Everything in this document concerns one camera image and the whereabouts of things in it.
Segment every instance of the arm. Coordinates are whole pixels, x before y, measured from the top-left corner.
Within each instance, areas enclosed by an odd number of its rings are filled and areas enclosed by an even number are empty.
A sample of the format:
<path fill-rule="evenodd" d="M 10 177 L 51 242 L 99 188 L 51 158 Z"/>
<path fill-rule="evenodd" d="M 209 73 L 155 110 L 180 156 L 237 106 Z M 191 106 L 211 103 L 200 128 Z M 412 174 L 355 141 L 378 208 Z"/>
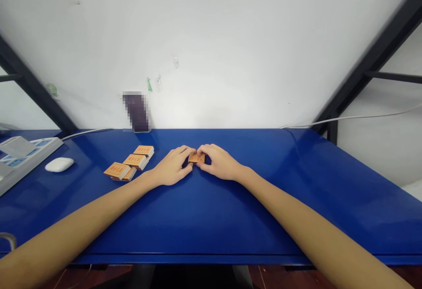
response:
<path fill-rule="evenodd" d="M 337 288 L 412 288 L 394 271 L 317 212 L 240 165 L 222 148 L 202 145 L 212 163 L 197 165 L 221 179 L 243 185 L 283 226 L 301 250 Z"/>
<path fill-rule="evenodd" d="M 181 146 L 153 169 L 92 201 L 0 260 L 0 288 L 36 288 L 65 268 L 145 193 L 173 185 L 192 171 L 182 169 L 195 149 Z"/>

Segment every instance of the orange matchbox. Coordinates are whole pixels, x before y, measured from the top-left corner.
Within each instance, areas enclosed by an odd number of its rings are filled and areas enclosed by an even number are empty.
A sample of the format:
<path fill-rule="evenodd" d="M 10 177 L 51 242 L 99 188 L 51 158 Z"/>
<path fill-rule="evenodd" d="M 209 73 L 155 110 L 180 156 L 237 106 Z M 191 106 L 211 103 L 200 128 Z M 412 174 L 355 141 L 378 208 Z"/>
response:
<path fill-rule="evenodd" d="M 197 162 L 201 162 L 201 163 L 205 162 L 205 154 L 204 153 L 202 153 L 199 156 L 196 153 L 190 153 L 188 163 L 196 164 Z"/>
<path fill-rule="evenodd" d="M 131 181 L 135 173 L 136 167 L 131 167 L 131 170 L 122 179 L 119 179 L 117 177 L 111 177 L 111 179 L 116 181 Z"/>
<path fill-rule="evenodd" d="M 154 147 L 140 145 L 136 148 L 136 150 L 133 153 L 138 154 L 138 155 L 145 155 L 146 157 L 151 157 L 154 154 Z"/>
<path fill-rule="evenodd" d="M 130 165 L 138 168 L 139 170 L 144 170 L 147 164 L 147 157 L 145 155 L 130 154 L 123 164 Z"/>
<path fill-rule="evenodd" d="M 107 176 L 118 178 L 122 180 L 122 178 L 131 170 L 131 167 L 125 164 L 120 164 L 114 162 L 111 164 L 109 168 L 104 172 Z"/>

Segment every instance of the white cable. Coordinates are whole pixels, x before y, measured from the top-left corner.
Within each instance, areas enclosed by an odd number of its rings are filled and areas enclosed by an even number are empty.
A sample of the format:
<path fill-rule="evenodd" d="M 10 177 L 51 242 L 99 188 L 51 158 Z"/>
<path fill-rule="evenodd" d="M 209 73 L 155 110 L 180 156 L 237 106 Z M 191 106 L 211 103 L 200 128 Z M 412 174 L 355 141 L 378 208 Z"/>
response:
<path fill-rule="evenodd" d="M 69 139 L 71 137 L 75 137 L 77 135 L 81 135 L 81 134 L 86 134 L 86 133 L 91 133 L 91 132 L 97 132 L 97 131 L 112 130 L 112 129 L 115 129 L 115 128 L 105 128 L 105 129 L 95 129 L 95 130 L 84 131 L 84 132 L 80 132 L 80 133 L 76 133 L 76 134 L 72 134 L 72 135 L 69 135 L 67 137 L 64 137 L 64 138 L 62 138 L 62 141 L 67 140 L 67 139 Z"/>
<path fill-rule="evenodd" d="M 406 111 L 401 111 L 401 112 L 395 112 L 395 113 L 388 113 L 388 114 L 384 114 L 384 115 L 376 115 L 376 116 L 349 116 L 349 117 L 341 117 L 341 118 L 334 118 L 334 119 L 328 119 L 328 120 L 324 120 L 324 121 L 318 121 L 318 122 L 314 122 L 311 124 L 307 124 L 307 125 L 303 125 L 303 126 L 282 126 L 279 129 L 286 129 L 286 128 L 302 128 L 302 127 L 308 127 L 308 126 L 313 126 L 316 124 L 321 124 L 321 123 L 326 123 L 326 122 L 331 122 L 331 121 L 336 121 L 336 120 L 345 120 L 345 119 L 359 119 L 359 118 L 378 118 L 378 117 L 383 117 L 383 116 L 396 116 L 399 114 L 403 114 L 403 113 L 407 113 L 409 111 L 415 110 L 419 107 L 422 107 L 422 103 L 417 105 L 416 107 L 410 108 Z"/>

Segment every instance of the person's left hand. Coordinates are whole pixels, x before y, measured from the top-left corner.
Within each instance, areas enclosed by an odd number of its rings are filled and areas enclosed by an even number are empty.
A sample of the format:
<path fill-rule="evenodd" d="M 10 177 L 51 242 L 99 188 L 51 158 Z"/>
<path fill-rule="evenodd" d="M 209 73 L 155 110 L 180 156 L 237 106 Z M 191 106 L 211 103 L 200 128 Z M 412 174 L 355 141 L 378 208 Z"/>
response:
<path fill-rule="evenodd" d="M 186 145 L 172 149 L 157 166 L 145 172 L 144 175 L 148 175 L 157 185 L 173 185 L 192 171 L 192 163 L 185 168 L 182 168 L 182 164 L 186 157 L 194 152 L 196 149 Z"/>

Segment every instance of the stack of matchboxes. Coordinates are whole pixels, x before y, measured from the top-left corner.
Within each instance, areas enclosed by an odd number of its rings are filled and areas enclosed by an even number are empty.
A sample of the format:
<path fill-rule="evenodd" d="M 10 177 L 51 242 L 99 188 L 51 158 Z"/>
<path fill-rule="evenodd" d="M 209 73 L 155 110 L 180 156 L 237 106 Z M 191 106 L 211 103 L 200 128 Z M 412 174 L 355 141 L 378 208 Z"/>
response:
<path fill-rule="evenodd" d="M 140 145 L 123 163 L 114 162 L 104 174 L 116 181 L 131 181 L 136 170 L 144 170 L 152 155 L 153 146 Z"/>

